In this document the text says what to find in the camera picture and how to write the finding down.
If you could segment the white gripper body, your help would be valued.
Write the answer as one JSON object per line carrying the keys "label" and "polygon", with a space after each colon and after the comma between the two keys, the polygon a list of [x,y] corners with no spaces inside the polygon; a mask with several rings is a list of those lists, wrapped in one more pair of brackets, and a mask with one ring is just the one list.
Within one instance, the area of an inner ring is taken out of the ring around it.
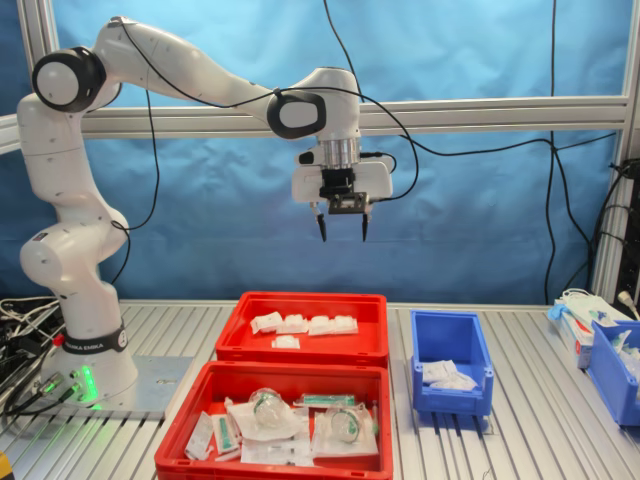
{"label": "white gripper body", "polygon": [[322,149],[309,149],[296,158],[292,177],[292,196],[296,202],[320,202],[337,195],[362,194],[369,199],[389,198],[393,193],[393,160],[382,152],[361,152],[358,162],[338,166],[337,173]]}

